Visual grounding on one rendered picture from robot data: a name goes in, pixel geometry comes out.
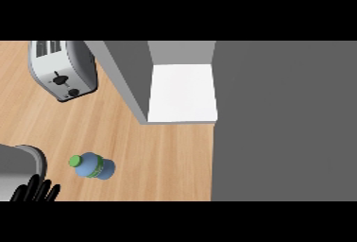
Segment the grey cabinet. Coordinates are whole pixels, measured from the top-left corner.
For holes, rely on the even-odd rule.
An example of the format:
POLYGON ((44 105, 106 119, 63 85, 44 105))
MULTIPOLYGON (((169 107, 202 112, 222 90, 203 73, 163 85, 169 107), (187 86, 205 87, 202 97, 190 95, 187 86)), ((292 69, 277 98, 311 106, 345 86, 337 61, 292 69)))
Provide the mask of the grey cabinet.
POLYGON ((87 46, 143 125, 215 123, 212 41, 88 41, 87 46))

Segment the blue water bottle green cap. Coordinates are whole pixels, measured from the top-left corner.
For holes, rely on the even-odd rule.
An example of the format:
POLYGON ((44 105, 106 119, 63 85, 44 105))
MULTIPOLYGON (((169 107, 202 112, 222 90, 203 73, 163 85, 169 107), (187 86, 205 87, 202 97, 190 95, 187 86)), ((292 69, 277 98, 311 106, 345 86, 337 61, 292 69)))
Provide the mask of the blue water bottle green cap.
POLYGON ((115 173, 115 162, 93 152, 73 155, 69 158, 67 164, 75 169, 79 177, 106 180, 115 173))

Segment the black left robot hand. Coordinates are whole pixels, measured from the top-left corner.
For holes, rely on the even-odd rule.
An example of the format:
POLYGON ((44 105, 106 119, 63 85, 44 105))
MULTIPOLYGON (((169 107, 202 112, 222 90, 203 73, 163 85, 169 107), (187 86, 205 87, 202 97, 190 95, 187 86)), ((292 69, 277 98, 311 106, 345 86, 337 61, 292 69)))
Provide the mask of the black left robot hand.
POLYGON ((42 180, 35 174, 26 184, 20 184, 10 198, 10 201, 53 202, 60 193, 62 187, 51 184, 50 180, 42 180))

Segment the silver toaster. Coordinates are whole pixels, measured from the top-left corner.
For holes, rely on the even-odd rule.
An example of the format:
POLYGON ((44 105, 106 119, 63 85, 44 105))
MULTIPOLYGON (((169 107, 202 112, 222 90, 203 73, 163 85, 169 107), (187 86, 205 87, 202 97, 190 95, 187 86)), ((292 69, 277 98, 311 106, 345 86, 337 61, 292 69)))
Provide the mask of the silver toaster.
POLYGON ((84 41, 29 41, 28 69, 59 102, 97 90, 94 56, 84 41))

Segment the dark grey cabinet door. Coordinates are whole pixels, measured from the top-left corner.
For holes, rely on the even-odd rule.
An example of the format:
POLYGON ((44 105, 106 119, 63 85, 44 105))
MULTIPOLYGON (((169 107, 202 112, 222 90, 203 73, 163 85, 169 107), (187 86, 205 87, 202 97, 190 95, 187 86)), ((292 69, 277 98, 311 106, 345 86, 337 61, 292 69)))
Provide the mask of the dark grey cabinet door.
POLYGON ((357 200, 357 42, 219 42, 215 200, 357 200))

